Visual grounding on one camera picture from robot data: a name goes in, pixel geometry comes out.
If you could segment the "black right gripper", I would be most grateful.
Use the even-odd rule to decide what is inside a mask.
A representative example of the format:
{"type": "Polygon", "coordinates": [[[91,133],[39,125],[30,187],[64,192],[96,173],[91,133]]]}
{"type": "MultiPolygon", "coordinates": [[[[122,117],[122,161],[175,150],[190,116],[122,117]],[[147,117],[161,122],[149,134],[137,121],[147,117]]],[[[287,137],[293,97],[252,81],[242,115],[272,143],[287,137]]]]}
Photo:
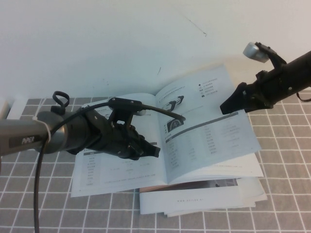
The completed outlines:
{"type": "Polygon", "coordinates": [[[247,113],[272,109],[277,102],[289,96],[288,74],[286,67],[274,68],[271,71],[262,70],[257,73],[256,81],[249,85],[246,105],[243,92],[247,84],[240,83],[233,94],[220,105],[222,114],[226,115],[242,109],[247,113]]]}

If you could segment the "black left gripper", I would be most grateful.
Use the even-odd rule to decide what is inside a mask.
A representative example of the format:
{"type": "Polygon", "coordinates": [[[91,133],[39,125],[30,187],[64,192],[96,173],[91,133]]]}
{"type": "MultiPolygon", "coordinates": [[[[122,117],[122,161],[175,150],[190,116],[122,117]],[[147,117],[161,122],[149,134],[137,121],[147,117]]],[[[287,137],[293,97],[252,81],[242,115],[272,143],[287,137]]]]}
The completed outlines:
{"type": "Polygon", "coordinates": [[[111,122],[109,130],[101,134],[97,151],[115,155],[122,159],[138,160],[143,157],[159,157],[157,142],[148,142],[131,125],[111,122]]]}

